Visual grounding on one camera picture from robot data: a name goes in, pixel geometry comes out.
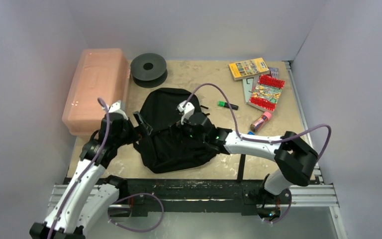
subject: green marker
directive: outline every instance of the green marker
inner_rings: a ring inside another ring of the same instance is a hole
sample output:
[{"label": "green marker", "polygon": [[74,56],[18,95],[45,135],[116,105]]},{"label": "green marker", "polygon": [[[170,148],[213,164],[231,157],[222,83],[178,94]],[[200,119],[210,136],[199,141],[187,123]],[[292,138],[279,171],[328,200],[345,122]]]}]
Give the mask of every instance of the green marker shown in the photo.
[{"label": "green marker", "polygon": [[[220,107],[229,108],[228,103],[223,102],[223,101],[219,101],[219,103],[217,103],[217,105],[220,106]],[[233,105],[233,104],[230,104],[230,105],[231,105],[233,110],[238,110],[238,106],[237,105]]]}]

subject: white wall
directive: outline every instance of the white wall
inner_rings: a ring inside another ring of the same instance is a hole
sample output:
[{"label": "white wall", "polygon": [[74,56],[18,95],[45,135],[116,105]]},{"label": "white wall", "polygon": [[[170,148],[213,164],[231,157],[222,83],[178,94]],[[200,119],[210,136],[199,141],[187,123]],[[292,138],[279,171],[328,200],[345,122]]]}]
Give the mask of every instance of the white wall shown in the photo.
[{"label": "white wall", "polygon": [[292,68],[349,238],[382,238],[382,1],[328,1]]},{"label": "white wall", "polygon": [[61,118],[84,48],[64,0],[0,0],[0,238],[29,238],[66,175]]},{"label": "white wall", "polygon": [[293,60],[325,2],[68,0],[90,47],[205,60]]}]

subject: table surface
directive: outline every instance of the table surface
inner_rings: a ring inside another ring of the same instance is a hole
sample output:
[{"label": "table surface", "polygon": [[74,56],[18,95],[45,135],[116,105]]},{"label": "table surface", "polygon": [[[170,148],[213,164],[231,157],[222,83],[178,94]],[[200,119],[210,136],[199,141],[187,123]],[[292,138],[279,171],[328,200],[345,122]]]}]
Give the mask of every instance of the table surface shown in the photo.
[{"label": "table surface", "polygon": [[[238,128],[242,133],[249,131],[250,124],[263,113],[262,111],[245,104],[242,81],[234,81],[230,73],[229,61],[167,61],[168,78],[157,88],[183,88],[192,92],[202,83],[211,82],[218,85],[226,94],[232,104],[238,105],[239,110],[234,111],[238,120]],[[285,131],[302,132],[303,126],[300,119],[298,105],[295,100],[292,83],[284,62],[266,62],[270,67],[279,68],[279,78],[286,81],[282,95],[272,119],[265,124],[257,135],[275,136],[283,135]],[[155,90],[138,87],[131,81],[126,113],[137,126],[132,113],[139,111],[147,95]],[[205,113],[210,113],[210,121],[217,127],[234,128],[230,110],[217,106],[218,101],[225,101],[212,86],[204,86],[196,93],[200,103],[209,107]],[[86,143],[77,138],[71,158],[68,177],[75,173],[79,155]],[[116,175],[122,178],[170,178],[170,179],[236,179],[238,174],[240,155],[219,154],[208,163],[187,170],[155,174],[145,167],[140,154],[131,145],[119,148],[118,155],[114,158],[102,178]],[[264,179],[264,177],[278,169],[277,165],[269,160],[254,156],[247,156],[244,179]]]}]

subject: colorful book cover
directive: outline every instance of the colorful book cover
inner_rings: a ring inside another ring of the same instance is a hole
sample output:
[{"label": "colorful book cover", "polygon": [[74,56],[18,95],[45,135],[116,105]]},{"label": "colorful book cover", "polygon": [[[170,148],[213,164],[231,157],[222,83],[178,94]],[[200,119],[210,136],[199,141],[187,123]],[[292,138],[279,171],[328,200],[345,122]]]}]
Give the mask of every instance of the colorful book cover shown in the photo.
[{"label": "colorful book cover", "polygon": [[262,58],[231,63],[229,68],[235,80],[269,73],[269,69]]},{"label": "colorful book cover", "polygon": [[285,82],[271,76],[262,75],[248,104],[263,111],[274,112]]}]

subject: purple cable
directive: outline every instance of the purple cable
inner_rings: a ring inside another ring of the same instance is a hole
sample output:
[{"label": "purple cable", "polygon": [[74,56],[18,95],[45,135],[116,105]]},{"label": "purple cable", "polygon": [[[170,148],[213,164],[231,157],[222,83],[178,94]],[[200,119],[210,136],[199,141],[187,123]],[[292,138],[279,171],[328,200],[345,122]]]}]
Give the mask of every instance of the purple cable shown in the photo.
[{"label": "purple cable", "polygon": [[109,214],[109,211],[108,211],[107,212],[107,217],[109,218],[109,222],[113,223],[115,226],[118,226],[120,228],[124,228],[124,229],[126,229],[128,231],[132,231],[132,232],[135,232],[135,233],[146,233],[146,232],[149,232],[149,231],[155,229],[156,227],[158,227],[160,225],[160,223],[162,223],[163,215],[165,214],[165,208],[163,207],[162,201],[160,201],[160,199],[158,197],[154,196],[153,194],[150,194],[150,193],[136,193],[136,194],[133,194],[131,196],[128,196],[128,197],[125,197],[125,198],[121,198],[118,201],[114,202],[114,204],[120,203],[120,202],[122,202],[124,200],[130,199],[130,198],[133,198],[133,197],[136,197],[136,196],[139,196],[139,195],[151,196],[154,199],[156,199],[156,201],[160,204],[160,208],[162,209],[162,215],[160,215],[159,221],[154,226],[152,226],[151,228],[142,229],[142,230],[141,229],[129,228],[129,227],[121,225],[121,224],[119,224],[117,222],[114,222],[112,220],[112,218],[110,217],[110,214]]},{"label": "purple cable", "polygon": [[[107,105],[106,103],[104,102],[104,100],[102,98],[98,98],[97,99],[98,103],[104,108],[104,111],[106,112],[105,115],[106,115],[106,121],[107,122],[110,122],[109,120],[109,109],[107,108]],[[83,172],[81,172],[81,174],[78,176],[78,178],[74,181],[72,187],[69,189],[66,197],[62,200],[61,202],[61,206],[59,207],[58,211],[56,212],[56,216],[55,218],[57,219],[54,219],[53,220],[53,223],[52,223],[52,226],[50,227],[50,230],[49,230],[49,233],[47,235],[47,239],[50,239],[52,237],[52,232],[53,230],[55,229],[55,226],[56,226],[56,222],[59,220],[59,217],[62,213],[62,210],[64,209],[68,199],[70,198],[71,194],[73,193],[74,189],[76,188],[76,186],[78,185],[78,183],[81,181],[81,179],[83,178],[83,176],[87,173],[87,171],[92,167],[92,165],[95,163],[95,161],[97,160],[97,157],[100,155],[104,145],[106,144],[106,140],[107,140],[107,137],[109,135],[109,123],[106,124],[106,131],[104,133],[104,137],[103,137],[103,141],[101,143],[101,146],[99,147],[99,149],[97,150],[97,153],[96,155],[93,157],[93,159],[91,160],[90,164],[87,165],[87,167],[84,169]]]},{"label": "purple cable", "polygon": [[289,193],[289,204],[288,204],[288,206],[287,206],[285,212],[283,213],[283,215],[281,215],[277,220],[274,220],[274,221],[270,222],[270,223],[272,223],[272,224],[275,224],[275,223],[277,223],[278,221],[282,220],[282,219],[286,216],[286,214],[289,212],[289,210],[290,210],[290,205],[292,204],[292,193],[290,192],[290,189],[289,189],[289,188],[286,188],[286,190],[287,190],[288,193]]},{"label": "purple cable", "polygon": [[320,154],[318,155],[318,159],[321,158],[321,156],[323,155],[324,151],[326,150],[327,145],[329,144],[330,136],[332,134],[332,128],[328,124],[325,124],[325,123],[316,125],[316,126],[314,126],[312,128],[307,129],[304,132],[301,132],[301,133],[299,133],[297,135],[291,136],[289,138],[281,139],[281,140],[274,140],[274,141],[272,140],[272,141],[269,141],[269,140],[263,140],[263,139],[254,139],[254,138],[245,138],[245,137],[242,137],[241,134],[239,133],[238,123],[236,121],[236,117],[235,117],[235,114],[234,114],[234,112],[232,110],[232,107],[231,107],[231,105],[229,103],[229,100],[228,100],[227,96],[225,95],[225,93],[217,85],[215,85],[213,83],[204,83],[204,84],[199,85],[191,93],[191,95],[188,97],[187,101],[185,101],[183,107],[185,107],[185,105],[191,100],[191,97],[196,93],[196,91],[198,89],[200,89],[201,87],[203,87],[203,86],[213,86],[213,87],[217,88],[220,91],[220,93],[223,95],[223,97],[225,98],[226,102],[228,103],[229,109],[231,110],[233,122],[235,123],[235,131],[236,131],[236,134],[238,135],[238,137],[240,139],[244,139],[244,140],[251,141],[251,142],[260,142],[260,143],[269,143],[269,144],[284,143],[284,142],[288,142],[288,141],[294,140],[296,138],[299,138],[299,137],[301,137],[301,136],[303,136],[303,135],[305,135],[307,133],[310,133],[313,130],[316,130],[316,129],[320,128],[320,127],[326,127],[328,129],[328,134],[327,134],[327,137],[326,137],[326,141],[324,142],[323,148],[321,149]]}]

